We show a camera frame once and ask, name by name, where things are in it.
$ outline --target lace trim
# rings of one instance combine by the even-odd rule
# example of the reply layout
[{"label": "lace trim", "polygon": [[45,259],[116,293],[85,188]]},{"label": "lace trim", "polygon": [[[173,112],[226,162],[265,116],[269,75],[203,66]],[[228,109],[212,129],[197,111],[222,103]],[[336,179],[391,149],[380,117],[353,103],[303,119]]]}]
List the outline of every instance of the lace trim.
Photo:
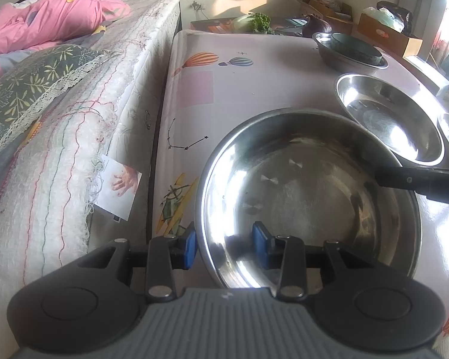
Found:
[{"label": "lace trim", "polygon": [[99,55],[94,60],[85,63],[78,69],[74,70],[67,76],[63,76],[51,85],[48,90],[38,97],[33,104],[15,120],[5,135],[0,139],[0,151],[5,148],[11,141],[13,141],[21,133],[25,132],[30,125],[37,120],[43,110],[50,105],[50,103],[58,97],[61,93],[65,92],[69,88],[75,86],[80,80],[82,80],[90,71],[96,66],[102,64],[111,57],[119,54],[117,52],[102,51],[104,54]]}]

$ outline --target table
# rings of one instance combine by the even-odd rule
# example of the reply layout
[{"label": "table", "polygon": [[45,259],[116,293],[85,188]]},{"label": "table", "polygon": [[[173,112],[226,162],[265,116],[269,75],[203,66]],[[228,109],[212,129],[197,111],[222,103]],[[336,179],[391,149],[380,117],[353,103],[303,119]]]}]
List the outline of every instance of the table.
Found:
[{"label": "table", "polygon": [[[436,123],[443,107],[410,72],[384,54],[376,76],[411,96]],[[334,95],[340,74],[312,39],[182,31],[173,43],[158,141],[153,236],[179,234],[193,220],[201,171],[218,142],[248,118],[282,107],[346,116]],[[442,163],[449,166],[449,153]],[[422,246],[414,278],[444,301],[449,318],[449,205],[418,195]],[[178,285],[212,286],[202,261],[177,273]],[[449,334],[449,322],[441,338]]]}]

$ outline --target green bowl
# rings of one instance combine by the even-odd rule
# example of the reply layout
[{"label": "green bowl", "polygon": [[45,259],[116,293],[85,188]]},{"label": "green bowl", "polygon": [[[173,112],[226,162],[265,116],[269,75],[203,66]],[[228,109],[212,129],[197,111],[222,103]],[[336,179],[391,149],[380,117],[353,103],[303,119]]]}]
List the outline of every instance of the green bowl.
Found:
[{"label": "green bowl", "polygon": [[383,55],[372,45],[354,36],[334,33],[329,44],[331,49],[356,61],[378,66]]}]

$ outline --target metal screw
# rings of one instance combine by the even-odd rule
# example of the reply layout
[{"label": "metal screw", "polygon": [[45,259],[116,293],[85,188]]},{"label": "metal screw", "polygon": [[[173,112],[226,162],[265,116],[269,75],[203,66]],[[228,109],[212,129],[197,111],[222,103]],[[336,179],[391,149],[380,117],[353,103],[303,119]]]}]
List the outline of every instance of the metal screw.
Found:
[{"label": "metal screw", "polygon": [[280,292],[283,296],[288,298],[300,298],[304,296],[304,290],[299,286],[285,286]]},{"label": "metal screw", "polygon": [[148,293],[156,298],[166,298],[170,296],[170,294],[173,292],[170,287],[163,286],[163,285],[156,285],[150,288],[148,290]]}]

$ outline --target leaf pattern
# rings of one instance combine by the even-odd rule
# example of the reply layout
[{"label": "leaf pattern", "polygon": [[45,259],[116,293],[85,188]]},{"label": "leaf pattern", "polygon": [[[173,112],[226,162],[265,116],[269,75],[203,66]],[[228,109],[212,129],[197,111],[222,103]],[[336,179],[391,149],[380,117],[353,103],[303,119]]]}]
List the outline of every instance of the leaf pattern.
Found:
[{"label": "leaf pattern", "polygon": [[0,78],[0,139],[58,80],[67,77],[101,51],[63,44],[37,51]]}]

